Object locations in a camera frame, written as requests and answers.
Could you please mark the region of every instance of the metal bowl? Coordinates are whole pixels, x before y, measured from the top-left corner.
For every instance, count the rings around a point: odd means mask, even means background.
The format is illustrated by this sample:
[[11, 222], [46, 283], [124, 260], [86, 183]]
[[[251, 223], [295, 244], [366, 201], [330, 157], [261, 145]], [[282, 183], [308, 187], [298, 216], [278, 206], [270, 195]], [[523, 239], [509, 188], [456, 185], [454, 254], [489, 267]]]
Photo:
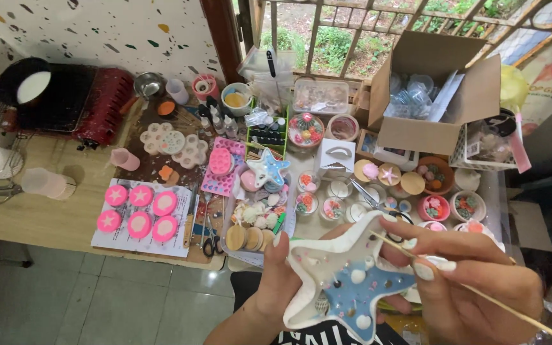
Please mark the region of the metal bowl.
[[150, 101], [163, 96], [165, 83], [157, 73], [144, 72], [135, 78], [133, 89], [137, 95]]

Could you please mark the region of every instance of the tile floor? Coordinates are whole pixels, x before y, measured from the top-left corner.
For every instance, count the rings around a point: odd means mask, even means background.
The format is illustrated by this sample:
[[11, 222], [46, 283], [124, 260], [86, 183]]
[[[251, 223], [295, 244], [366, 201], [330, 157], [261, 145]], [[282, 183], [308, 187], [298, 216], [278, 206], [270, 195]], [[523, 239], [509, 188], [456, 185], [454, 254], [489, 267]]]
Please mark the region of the tile floor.
[[[0, 257], [20, 245], [0, 241]], [[227, 265], [171, 264], [30, 246], [0, 265], [0, 344], [201, 344], [231, 315]]]

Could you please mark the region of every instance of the black scissors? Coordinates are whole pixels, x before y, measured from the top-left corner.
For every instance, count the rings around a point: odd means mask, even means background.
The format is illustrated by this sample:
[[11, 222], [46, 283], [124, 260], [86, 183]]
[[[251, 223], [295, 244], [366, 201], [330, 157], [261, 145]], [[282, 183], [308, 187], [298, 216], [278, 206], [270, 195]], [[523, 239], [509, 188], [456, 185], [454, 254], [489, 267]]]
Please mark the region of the black scissors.
[[[367, 203], [372, 206], [373, 209], [382, 211], [385, 214], [389, 214], [390, 216], [394, 216], [394, 217], [401, 216], [403, 218], [406, 218], [406, 221], [408, 221], [408, 223], [414, 224], [412, 222], [412, 219], [410, 219], [410, 217], [406, 216], [404, 213], [398, 212], [398, 211], [389, 211], [386, 208], [380, 206], [380, 204], [376, 200], [374, 200], [374, 198], [372, 198], [372, 195], [370, 195], [370, 193], [366, 192], [365, 189], [357, 181], [355, 181], [353, 179], [349, 179], [349, 180], [351, 181], [353, 186], [355, 186], [355, 188], [357, 188], [357, 190], [361, 193], [361, 195], [367, 201]], [[397, 236], [397, 238], [393, 238], [392, 236], [390, 236], [389, 233], [387, 233], [387, 237], [395, 243], [402, 243], [403, 242], [403, 239], [399, 236]]]
[[209, 237], [205, 240], [205, 242], [203, 242], [202, 250], [203, 250], [203, 254], [206, 257], [211, 258], [214, 256], [215, 252], [217, 254], [222, 254], [223, 249], [221, 248], [221, 244], [220, 244], [221, 237], [214, 235], [214, 232], [213, 232], [214, 229], [212, 229], [212, 221], [210, 220], [210, 216], [208, 216], [208, 223], [210, 224], [210, 228], [208, 229]]

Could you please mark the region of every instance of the wooden skewer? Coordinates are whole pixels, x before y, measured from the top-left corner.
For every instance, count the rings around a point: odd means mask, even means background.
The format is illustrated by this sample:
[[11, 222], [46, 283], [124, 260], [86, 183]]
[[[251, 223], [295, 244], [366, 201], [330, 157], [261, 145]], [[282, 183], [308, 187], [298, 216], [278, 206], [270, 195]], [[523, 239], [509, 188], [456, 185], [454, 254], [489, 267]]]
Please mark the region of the wooden skewer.
[[[382, 236], [381, 234], [378, 234], [378, 233], [375, 233], [374, 231], [370, 230], [370, 232], [376, 236], [378, 236], [379, 239], [382, 239], [385, 243], [387, 243], [388, 245], [396, 248], [397, 250], [399, 250], [400, 252], [402, 252], [404, 255], [406, 255], [407, 257], [410, 257], [410, 258], [419, 258], [418, 256], [412, 254], [411, 252], [409, 252], [408, 250], [405, 250], [404, 248], [402, 248], [402, 246], [400, 246], [399, 244], [393, 242], [392, 240]], [[474, 292], [475, 294], [479, 295], [480, 297], [483, 297], [484, 299], [486, 299], [487, 301], [490, 301], [490, 302], [494, 302], [495, 304], [497, 304], [498, 306], [500, 306], [502, 309], [510, 312], [511, 314], [513, 314], [514, 316], [520, 318], [521, 320], [533, 325], [533, 326], [536, 326], [538, 328], [540, 328], [541, 330], [547, 332], [548, 334], [552, 335], [552, 328], [548, 327], [548, 326], [545, 326], [543, 325], [542, 323], [534, 320], [533, 318], [530, 318], [529, 316], [521, 313], [521, 312], [518, 312], [517, 310], [514, 310], [513, 308], [510, 308], [509, 306], [507, 306], [506, 304], [503, 304], [502, 302], [496, 300], [495, 298], [479, 291], [478, 289], [476, 289], [475, 287], [472, 287], [472, 286], [468, 286], [468, 285], [465, 285], [465, 284], [459, 284], [459, 285], [462, 285], [464, 286], [465, 288], [467, 288], [468, 290]]]

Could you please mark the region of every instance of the portable gas stove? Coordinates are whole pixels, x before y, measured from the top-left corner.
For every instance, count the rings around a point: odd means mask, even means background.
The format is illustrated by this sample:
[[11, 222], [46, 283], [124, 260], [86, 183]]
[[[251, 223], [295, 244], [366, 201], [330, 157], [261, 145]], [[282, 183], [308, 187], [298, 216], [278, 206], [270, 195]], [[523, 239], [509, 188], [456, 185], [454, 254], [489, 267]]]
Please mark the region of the portable gas stove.
[[17, 126], [23, 134], [75, 139], [96, 149], [109, 145], [133, 93], [133, 76], [117, 68], [51, 64], [49, 87], [33, 106], [18, 106]]

